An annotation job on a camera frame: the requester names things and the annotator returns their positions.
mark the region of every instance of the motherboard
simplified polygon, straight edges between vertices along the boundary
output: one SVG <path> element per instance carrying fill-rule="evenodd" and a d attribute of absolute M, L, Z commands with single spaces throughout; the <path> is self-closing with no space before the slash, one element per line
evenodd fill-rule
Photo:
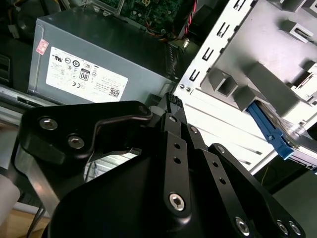
<path fill-rule="evenodd" d="M 119 0 L 101 0 L 117 8 Z M 156 34 L 173 31 L 173 22 L 183 0 L 125 0 L 120 15 Z"/>

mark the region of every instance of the cable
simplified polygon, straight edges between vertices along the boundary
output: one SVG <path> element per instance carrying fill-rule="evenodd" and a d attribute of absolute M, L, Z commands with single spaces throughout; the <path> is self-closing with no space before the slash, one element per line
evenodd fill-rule
<path fill-rule="evenodd" d="M 268 168 L 269 168 L 269 166 L 266 168 L 266 171 L 265 171 L 265 173 L 264 173 L 264 175 L 263 175 L 263 178 L 262 178 L 262 181 L 261 181 L 261 185 L 263 185 L 264 178 L 265 178 L 265 176 L 266 176 L 266 174 L 267 174 Z"/>
<path fill-rule="evenodd" d="M 188 16 L 188 21 L 187 21 L 187 24 L 185 27 L 185 34 L 188 34 L 189 26 L 190 26 L 190 24 L 192 24 L 193 17 L 194 17 L 194 14 L 196 12 L 196 7 L 197 7 L 197 0 L 194 1 L 193 10 L 190 12 L 190 14 Z"/>
<path fill-rule="evenodd" d="M 93 162 L 91 162 L 91 163 L 89 164 L 89 166 L 88 166 L 87 173 L 86 173 L 86 177 L 85 177 L 85 182 L 88 182 L 89 172 L 90 172 L 92 166 L 93 166 Z"/>
<path fill-rule="evenodd" d="M 44 216 L 45 212 L 46 210 L 44 209 L 43 205 L 41 205 L 33 218 L 33 221 L 30 225 L 28 233 L 26 234 L 26 238 L 31 238 L 31 234 L 33 230 L 35 229 L 36 225 L 39 223 L 40 219 Z"/>

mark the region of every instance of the white label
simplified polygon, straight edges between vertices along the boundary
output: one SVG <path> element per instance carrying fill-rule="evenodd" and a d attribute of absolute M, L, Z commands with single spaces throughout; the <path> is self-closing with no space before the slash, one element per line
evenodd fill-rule
<path fill-rule="evenodd" d="M 46 83 L 95 103 L 120 100 L 128 78 L 51 47 Z"/>

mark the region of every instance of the screw hole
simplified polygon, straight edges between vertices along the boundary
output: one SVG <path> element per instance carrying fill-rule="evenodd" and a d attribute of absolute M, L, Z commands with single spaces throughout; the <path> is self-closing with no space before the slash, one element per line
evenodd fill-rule
<path fill-rule="evenodd" d="M 174 157 L 174 161 L 175 163 L 180 164 L 180 159 L 178 159 L 177 157 Z"/>
<path fill-rule="evenodd" d="M 174 146 L 175 146 L 176 149 L 180 149 L 180 145 L 179 144 L 175 143 Z"/>
<path fill-rule="evenodd" d="M 226 184 L 226 181 L 225 181 L 223 178 L 219 178 L 219 181 L 220 181 L 222 184 Z"/>

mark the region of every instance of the gray power supply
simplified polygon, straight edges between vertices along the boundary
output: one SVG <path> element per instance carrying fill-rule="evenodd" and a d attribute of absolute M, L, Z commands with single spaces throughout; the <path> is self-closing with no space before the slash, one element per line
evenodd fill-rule
<path fill-rule="evenodd" d="M 29 93 L 60 104 L 145 102 L 177 84 L 175 48 L 79 7 L 39 18 Z"/>

